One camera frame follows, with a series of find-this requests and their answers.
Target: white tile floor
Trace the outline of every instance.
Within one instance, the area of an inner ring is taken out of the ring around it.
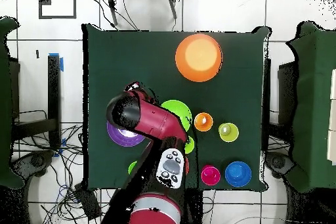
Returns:
[[[43,6],[44,15],[71,15],[72,0],[52,0],[51,6]],[[102,9],[93,0],[76,0],[76,19],[40,20],[38,0],[0,0],[0,16],[16,18],[20,27],[7,36],[10,55],[21,63],[20,110],[47,111],[47,55],[59,53],[64,58],[61,72],[62,128],[80,125],[82,113],[82,23],[91,23],[104,30],[112,30],[111,12],[103,2]],[[128,13],[141,30],[171,31],[175,25],[168,0],[125,0]],[[278,110],[278,78],[280,64],[294,60],[294,55],[285,41],[293,39],[297,24],[303,20],[313,20],[326,29],[336,28],[335,11],[327,0],[177,0],[175,5],[176,31],[226,31],[251,32],[257,26],[270,26],[269,57],[272,59],[270,109]],[[128,19],[123,0],[117,0],[117,27],[131,30],[132,27],[121,17]],[[276,113],[271,113],[271,121],[277,121]],[[42,114],[26,114],[21,120],[43,118]],[[79,145],[77,138],[71,141]],[[20,145],[20,150],[27,146]],[[82,157],[76,157],[78,164]],[[52,165],[64,179],[64,166],[59,158],[53,158]],[[73,165],[74,183],[81,181],[83,166]],[[53,206],[58,196],[58,185],[54,171],[49,168],[42,178],[35,178],[30,185],[29,201],[32,224],[42,224],[46,209]],[[287,197],[281,180],[271,176],[265,168],[264,181],[269,189],[264,192],[250,191],[205,191],[204,195],[214,199],[213,209],[204,215],[204,224],[284,224]],[[114,190],[102,189],[97,198],[106,211]],[[212,205],[204,204],[206,212]],[[66,221],[60,224],[74,224]],[[88,224],[83,219],[78,224]]]

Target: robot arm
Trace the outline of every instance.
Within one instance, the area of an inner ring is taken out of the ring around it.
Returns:
[[[155,105],[143,89],[134,85],[127,89],[110,101],[107,119],[152,141],[124,188],[112,197],[102,224],[180,224],[188,136],[179,117]]]

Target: blue cup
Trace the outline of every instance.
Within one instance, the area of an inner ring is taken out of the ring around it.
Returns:
[[[225,169],[225,179],[233,187],[244,187],[251,177],[251,168],[245,162],[232,162]]]

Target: magenta cup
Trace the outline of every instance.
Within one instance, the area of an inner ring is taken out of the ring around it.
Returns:
[[[216,167],[206,165],[202,169],[201,179],[206,185],[216,185],[221,179],[221,173]]]

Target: green cloth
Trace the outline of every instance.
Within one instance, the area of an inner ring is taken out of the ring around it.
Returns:
[[[336,68],[336,32],[305,22],[299,28],[299,36],[289,44],[299,65],[292,152],[298,166],[286,177],[299,192],[318,187],[336,189],[336,166],[327,160],[331,72]]]
[[[7,34],[17,27],[18,23],[14,19],[0,18],[0,185],[11,189],[19,189],[24,185],[21,177],[14,174],[9,167],[12,149],[12,87],[6,40]]]
[[[89,186],[120,188],[128,177],[129,164],[138,160],[149,140],[134,147],[115,144],[106,131],[106,107],[126,85],[140,81],[151,88],[160,102],[177,99],[192,112],[213,117],[207,132],[197,131],[199,170],[212,164],[220,170],[217,185],[201,189],[235,189],[224,178],[230,162],[249,164],[252,179],[243,190],[261,191],[259,181],[261,156],[261,97],[263,86],[263,41],[267,27],[255,33],[206,33],[223,51],[220,72],[211,80],[196,83],[184,78],[175,64],[179,43],[191,32],[100,31],[86,25],[89,49]],[[240,136],[233,143],[219,137],[219,125],[235,123]],[[188,134],[194,138],[192,128]],[[190,171],[187,187],[196,187],[196,151],[188,154]]]

